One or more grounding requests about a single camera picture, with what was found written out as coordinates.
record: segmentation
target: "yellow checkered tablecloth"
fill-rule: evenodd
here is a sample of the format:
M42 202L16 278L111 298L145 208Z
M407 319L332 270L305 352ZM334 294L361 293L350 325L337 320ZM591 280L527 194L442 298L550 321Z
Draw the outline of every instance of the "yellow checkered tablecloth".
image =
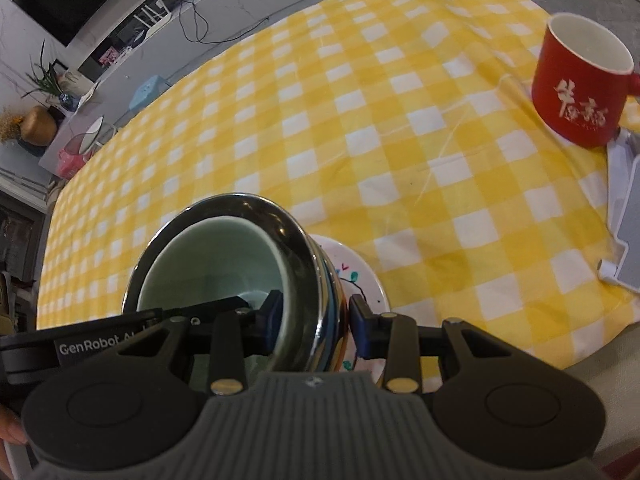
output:
M39 328L118 314L153 234L240 190L351 246L422 324L462 317L560 367L597 350L639 311L594 273L604 150L550 133L527 95L545 19L529 0L326 0L241 41L66 186Z

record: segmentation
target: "bowl rim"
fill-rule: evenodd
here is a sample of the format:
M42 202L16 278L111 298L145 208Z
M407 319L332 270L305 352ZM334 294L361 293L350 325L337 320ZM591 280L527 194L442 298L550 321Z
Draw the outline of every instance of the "bowl rim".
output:
M149 276L152 272L154 272L154 268L160 264L160 259L162 258L162 256L165 253L165 251L168 251L169 249L171 249L171 245L175 244L177 242L178 238L180 238L183 235L187 235L188 231L194 230L197 226L200 226L201 224L222 224L222 223L235 224L236 226L241 226L243 231L247 232L247 233L249 231L251 231L252 234L254 234L255 237L257 237L259 239L260 243L263 243L264 246L267 247L269 252L271 253L271 256L273 257L273 259L274 259L274 261L276 263L276 266L278 267L278 274L280 276L280 281L282 283L283 292L286 291L286 290L289 290L290 280L291 280L290 269L287 267L287 264L284 261L284 259L282 257L282 254L280 253L280 251L278 250L276 245L267 236L267 233L265 233L256 224L254 224L253 222L247 220L246 218L240 218L240 217L231 216L231 215L214 216L214 217L210 217L210 218L204 218L204 219L200 220L199 222L191 224L190 226L185 228L183 231L178 232L175 235L175 237L172 238L172 240L170 240L169 243L167 245L165 245L164 248L162 248L162 250L158 253L158 256L156 256L156 259L151 264L151 267L149 267L147 276ZM140 309L140 303L142 301L144 301L145 289L146 289L147 286L148 286L147 285L147 281L144 280L143 283L142 283L142 286L140 287L140 294L138 296L138 302L137 302L137 305L136 305L136 310L137 311L141 310ZM290 305L290 294L283 294L283 296L284 296L283 309L284 309L284 312L288 312L289 309L291 308L291 305Z
M122 313L135 312L142 284L154 260L175 235L205 218L245 218L264 230L290 269L290 308L284 312L269 369L308 371L322 349L326 296L322 295L321 265L310 239L283 208L265 197L247 193L213 195L187 206L152 237L131 273L122 300Z

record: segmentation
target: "white plate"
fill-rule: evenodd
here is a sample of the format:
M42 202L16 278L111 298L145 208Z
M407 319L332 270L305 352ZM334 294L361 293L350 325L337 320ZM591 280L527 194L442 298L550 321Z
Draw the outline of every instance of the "white plate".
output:
M100 132L103 120L104 116L100 116L94 121L91 126L87 128L86 133L82 138L82 142L80 143L80 148L78 149L78 153L80 155L84 155L91 147L92 143L95 140L95 137L97 137L98 133Z
M320 235L311 235L311 237L322 247L331 263L334 264L334 269L338 277L340 277L342 290L347 299L353 294L364 293L367 303L369 303L369 307L374 314L389 312L389 301L386 298L385 289L382 288L376 273L358 253L331 238ZM340 371L368 370L371 372L374 382L377 382L382 377L384 369L384 359L356 360L356 345L353 336L349 334L347 349Z

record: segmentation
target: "red mug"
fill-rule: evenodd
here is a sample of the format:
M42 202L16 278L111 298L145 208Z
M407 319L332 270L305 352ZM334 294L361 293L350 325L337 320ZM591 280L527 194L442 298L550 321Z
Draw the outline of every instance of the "red mug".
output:
M629 95L640 95L640 75L624 43L589 18L554 14L531 87L546 125L584 148L604 146L618 129Z

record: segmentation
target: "white wall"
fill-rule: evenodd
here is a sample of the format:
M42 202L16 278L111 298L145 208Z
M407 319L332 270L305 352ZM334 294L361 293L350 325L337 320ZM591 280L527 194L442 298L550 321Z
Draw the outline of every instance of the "white wall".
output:
M107 0L65 47L13 2L0 0L0 60L23 74L29 67L29 54L37 58L42 39L47 38L48 59L57 57L67 66L78 68L102 40L144 1Z
M65 49L53 37L26 16L10 0L0 0L0 109L11 107L27 112L43 97L38 94L21 99L33 84L25 77L31 71L30 56L37 60L42 40L46 39L44 61L56 57L66 62ZM15 141L0 144L0 167L21 176L46 183L50 174L38 166L38 159L25 152Z

